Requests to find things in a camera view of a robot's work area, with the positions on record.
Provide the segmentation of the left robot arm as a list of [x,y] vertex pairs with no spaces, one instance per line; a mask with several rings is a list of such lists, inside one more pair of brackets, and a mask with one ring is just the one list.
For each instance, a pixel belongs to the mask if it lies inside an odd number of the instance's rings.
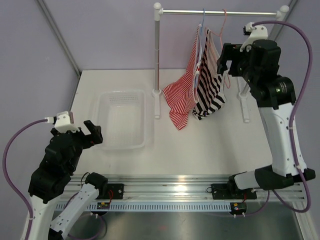
[[56,218],[56,205],[71,181],[83,150],[103,142],[101,127],[90,120],[84,121],[89,130],[86,135],[81,129],[70,129],[60,133],[51,130],[53,137],[45,148],[39,167],[31,175],[28,193],[31,197],[33,219],[27,236],[31,240],[64,240],[73,225],[95,199],[108,194],[108,179],[101,174],[89,174],[77,195]]

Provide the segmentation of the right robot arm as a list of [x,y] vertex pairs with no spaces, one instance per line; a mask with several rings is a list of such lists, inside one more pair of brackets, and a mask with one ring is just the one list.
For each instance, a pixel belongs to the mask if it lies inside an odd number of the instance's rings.
[[295,120],[293,82],[278,74],[281,48],[273,40],[259,39],[241,50],[241,45],[225,43],[217,60],[218,73],[228,71],[249,85],[256,100],[272,156],[272,164],[228,178],[226,190],[238,199],[254,188],[280,190],[315,179],[316,172],[300,156]]

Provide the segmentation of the pink wire hanger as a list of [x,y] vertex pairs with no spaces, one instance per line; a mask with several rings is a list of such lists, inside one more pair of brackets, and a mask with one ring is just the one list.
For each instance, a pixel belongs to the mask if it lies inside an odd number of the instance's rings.
[[201,87],[198,89],[208,91],[209,96],[211,97],[224,97],[224,86],[229,89],[231,86],[230,78],[228,74],[217,74],[217,63],[216,60],[220,57],[220,55],[217,52],[217,49],[214,44],[213,36],[216,35],[220,39],[220,45],[221,48],[223,48],[222,44],[222,34],[225,26],[225,22],[227,19],[227,12],[224,9],[224,22],[222,24],[222,27],[220,29],[219,34],[215,34],[212,32],[208,27],[204,27],[204,36],[205,36],[205,45],[204,50],[202,54],[202,60],[201,60],[201,77],[199,83]]

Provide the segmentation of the black white striped tank top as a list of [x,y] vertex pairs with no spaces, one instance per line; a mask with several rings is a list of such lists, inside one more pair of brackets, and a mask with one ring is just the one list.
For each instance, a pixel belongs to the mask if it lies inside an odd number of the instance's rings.
[[214,44],[214,33],[207,27],[204,33],[205,46],[197,87],[198,103],[192,110],[192,114],[199,121],[217,112],[226,103],[223,76],[217,73],[220,54]]

